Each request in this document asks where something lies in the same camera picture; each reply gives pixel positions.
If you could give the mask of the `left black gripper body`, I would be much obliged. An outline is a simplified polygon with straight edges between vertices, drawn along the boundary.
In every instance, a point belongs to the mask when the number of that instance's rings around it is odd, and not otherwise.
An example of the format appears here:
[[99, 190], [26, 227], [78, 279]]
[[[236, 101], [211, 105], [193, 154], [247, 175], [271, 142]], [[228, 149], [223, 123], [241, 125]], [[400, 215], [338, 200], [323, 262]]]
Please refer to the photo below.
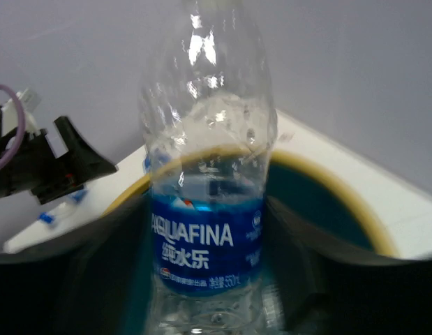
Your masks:
[[54, 154], [44, 128], [25, 131], [17, 153], [0, 169], [0, 199], [28, 192], [42, 205], [75, 191], [68, 157]]

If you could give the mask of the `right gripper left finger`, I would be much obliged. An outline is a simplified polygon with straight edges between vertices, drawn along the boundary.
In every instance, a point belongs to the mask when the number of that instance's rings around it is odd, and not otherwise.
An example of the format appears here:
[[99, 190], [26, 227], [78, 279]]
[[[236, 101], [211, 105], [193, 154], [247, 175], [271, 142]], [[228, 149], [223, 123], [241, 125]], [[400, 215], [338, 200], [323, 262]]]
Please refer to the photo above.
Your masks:
[[17, 253], [0, 253], [0, 334], [141, 334], [149, 198]]

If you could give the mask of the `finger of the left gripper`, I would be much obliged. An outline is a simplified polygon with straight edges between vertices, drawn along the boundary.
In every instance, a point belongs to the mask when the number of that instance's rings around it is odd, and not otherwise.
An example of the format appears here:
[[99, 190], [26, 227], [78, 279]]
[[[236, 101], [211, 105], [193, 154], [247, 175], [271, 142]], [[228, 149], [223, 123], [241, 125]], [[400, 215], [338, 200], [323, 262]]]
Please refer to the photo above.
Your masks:
[[67, 149], [57, 161], [62, 165], [63, 174], [72, 185], [81, 185], [117, 171], [113, 162], [101, 156], [87, 143], [67, 116], [58, 117], [54, 125]]

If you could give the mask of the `clear bottle dark blue label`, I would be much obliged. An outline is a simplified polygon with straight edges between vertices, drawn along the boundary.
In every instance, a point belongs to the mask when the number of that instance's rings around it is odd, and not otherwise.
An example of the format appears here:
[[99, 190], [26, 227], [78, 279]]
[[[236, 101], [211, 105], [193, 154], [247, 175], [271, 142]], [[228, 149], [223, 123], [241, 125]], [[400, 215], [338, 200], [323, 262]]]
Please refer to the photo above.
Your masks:
[[42, 212], [38, 220], [49, 229], [55, 229], [62, 221], [72, 216], [77, 211], [88, 192], [89, 190], [87, 188], [82, 188], [79, 191], [69, 194], [61, 204], [49, 211]]

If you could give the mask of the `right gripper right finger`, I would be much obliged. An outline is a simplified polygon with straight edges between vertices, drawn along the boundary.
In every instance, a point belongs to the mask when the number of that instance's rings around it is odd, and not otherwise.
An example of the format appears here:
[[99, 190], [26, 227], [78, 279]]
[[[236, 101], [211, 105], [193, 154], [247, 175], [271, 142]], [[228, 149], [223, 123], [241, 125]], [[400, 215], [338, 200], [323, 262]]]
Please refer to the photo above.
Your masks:
[[267, 199], [265, 254], [293, 334], [432, 334], [432, 258], [350, 244]]

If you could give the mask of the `Aquafina clear water bottle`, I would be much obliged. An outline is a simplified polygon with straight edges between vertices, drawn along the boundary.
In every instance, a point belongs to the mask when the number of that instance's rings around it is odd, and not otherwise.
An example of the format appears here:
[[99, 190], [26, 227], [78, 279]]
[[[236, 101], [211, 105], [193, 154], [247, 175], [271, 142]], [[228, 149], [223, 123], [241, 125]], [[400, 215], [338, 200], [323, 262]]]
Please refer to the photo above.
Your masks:
[[259, 334], [265, 189], [277, 115], [241, 1], [185, 1], [138, 98], [150, 160], [146, 334]]

